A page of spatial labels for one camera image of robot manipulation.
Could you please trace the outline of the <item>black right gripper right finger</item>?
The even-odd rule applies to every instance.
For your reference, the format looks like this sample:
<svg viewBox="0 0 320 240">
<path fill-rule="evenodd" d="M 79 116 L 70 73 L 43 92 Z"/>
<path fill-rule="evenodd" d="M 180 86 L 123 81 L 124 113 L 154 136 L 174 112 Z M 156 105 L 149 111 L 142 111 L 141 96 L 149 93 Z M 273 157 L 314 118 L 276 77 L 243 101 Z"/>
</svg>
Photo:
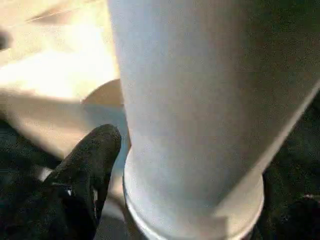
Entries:
<svg viewBox="0 0 320 240">
<path fill-rule="evenodd" d="M 320 198 L 300 194 L 278 175 L 263 175 L 264 205 L 252 240 L 318 240 Z"/>
</svg>

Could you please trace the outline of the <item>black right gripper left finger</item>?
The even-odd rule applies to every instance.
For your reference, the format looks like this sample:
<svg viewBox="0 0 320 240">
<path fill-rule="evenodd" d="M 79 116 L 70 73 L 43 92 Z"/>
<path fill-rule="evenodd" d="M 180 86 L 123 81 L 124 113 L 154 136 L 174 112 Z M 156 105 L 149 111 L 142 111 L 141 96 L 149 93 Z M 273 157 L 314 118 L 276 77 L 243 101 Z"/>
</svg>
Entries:
<svg viewBox="0 0 320 240">
<path fill-rule="evenodd" d="M 122 137 L 94 128 L 9 218 L 11 240 L 92 240 L 100 222 Z"/>
</svg>

